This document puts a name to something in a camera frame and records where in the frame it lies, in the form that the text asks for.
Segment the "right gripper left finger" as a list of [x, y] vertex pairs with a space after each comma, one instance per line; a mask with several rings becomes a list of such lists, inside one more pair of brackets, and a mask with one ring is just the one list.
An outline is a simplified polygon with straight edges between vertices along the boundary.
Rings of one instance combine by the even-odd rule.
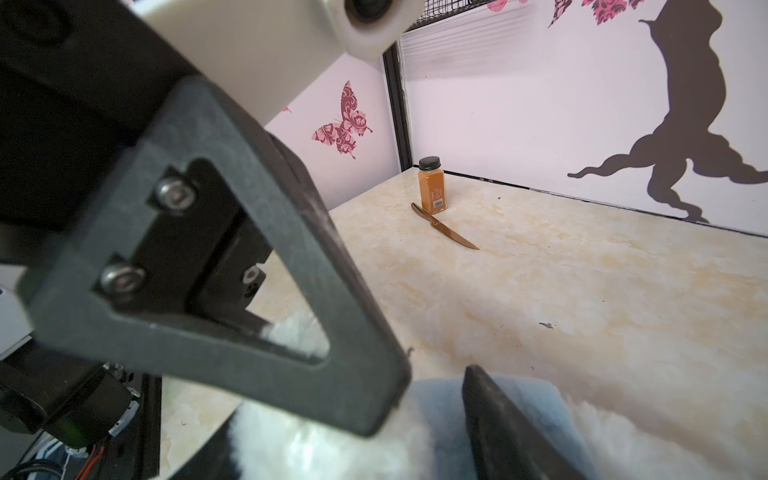
[[238, 480], [240, 472], [233, 458], [231, 426], [234, 414], [216, 430], [210, 439], [179, 470], [171, 480]]

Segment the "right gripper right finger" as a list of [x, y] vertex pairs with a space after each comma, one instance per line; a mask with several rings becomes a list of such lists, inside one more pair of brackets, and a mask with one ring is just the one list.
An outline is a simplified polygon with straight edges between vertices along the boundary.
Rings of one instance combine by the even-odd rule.
[[462, 399], [479, 479], [585, 477], [480, 366], [465, 369]]

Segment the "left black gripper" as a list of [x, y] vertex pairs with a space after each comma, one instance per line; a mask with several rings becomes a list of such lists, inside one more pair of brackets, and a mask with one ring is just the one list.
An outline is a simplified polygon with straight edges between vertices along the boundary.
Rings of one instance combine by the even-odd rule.
[[[1, 5], [1, 256], [48, 274], [79, 215], [135, 145], [171, 89], [194, 66], [117, 1]], [[83, 298], [124, 313], [187, 316], [256, 334], [254, 284], [237, 274], [263, 242], [204, 160], [166, 168], [146, 196], [160, 223], [138, 257], [114, 256]], [[43, 430], [80, 449], [136, 409], [100, 361], [38, 339], [1, 365], [1, 423]]]

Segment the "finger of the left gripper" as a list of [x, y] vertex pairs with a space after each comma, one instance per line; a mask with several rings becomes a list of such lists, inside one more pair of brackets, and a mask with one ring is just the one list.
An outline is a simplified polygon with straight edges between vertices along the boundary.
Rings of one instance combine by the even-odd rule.
[[[248, 311], [276, 254], [330, 350]], [[37, 338], [215, 386], [369, 437], [411, 379], [403, 348], [298, 157], [220, 88], [181, 80], [64, 235], [22, 277]]]

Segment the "white teddy bear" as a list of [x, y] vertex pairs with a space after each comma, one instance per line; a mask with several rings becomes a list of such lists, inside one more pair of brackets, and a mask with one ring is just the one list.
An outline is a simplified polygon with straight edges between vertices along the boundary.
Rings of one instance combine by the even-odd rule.
[[[536, 431], [588, 479], [747, 479], [552, 383], [492, 375]], [[475, 479], [458, 377], [413, 383], [382, 429], [362, 438], [255, 401], [226, 438], [238, 479]]]

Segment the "brown wooden spoon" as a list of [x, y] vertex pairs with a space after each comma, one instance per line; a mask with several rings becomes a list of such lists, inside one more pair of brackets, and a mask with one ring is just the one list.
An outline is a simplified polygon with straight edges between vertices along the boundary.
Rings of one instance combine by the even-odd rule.
[[438, 219], [436, 219], [434, 216], [429, 214], [426, 210], [419, 207], [415, 203], [410, 204], [411, 209], [421, 218], [428, 221], [430, 223], [430, 226], [434, 228], [436, 231], [440, 232], [445, 237], [451, 239], [455, 243], [458, 243], [466, 248], [472, 249], [472, 250], [478, 250], [478, 247], [467, 240], [466, 238], [462, 237], [457, 232], [450, 229], [447, 225], [440, 222]]

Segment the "light blue bear hoodie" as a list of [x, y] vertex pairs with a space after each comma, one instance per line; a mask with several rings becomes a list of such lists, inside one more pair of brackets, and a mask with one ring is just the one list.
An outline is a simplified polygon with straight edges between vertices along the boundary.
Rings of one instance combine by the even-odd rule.
[[406, 395], [431, 437], [431, 479], [597, 479], [560, 391], [527, 377], [490, 375], [415, 382]]

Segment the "amber bottle black cap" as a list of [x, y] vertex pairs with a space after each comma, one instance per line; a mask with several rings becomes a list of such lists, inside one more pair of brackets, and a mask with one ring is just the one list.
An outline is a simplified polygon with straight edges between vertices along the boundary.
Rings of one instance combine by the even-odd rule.
[[429, 214], [436, 214], [447, 208], [445, 174], [438, 156], [427, 156], [419, 160], [418, 180], [421, 207]]

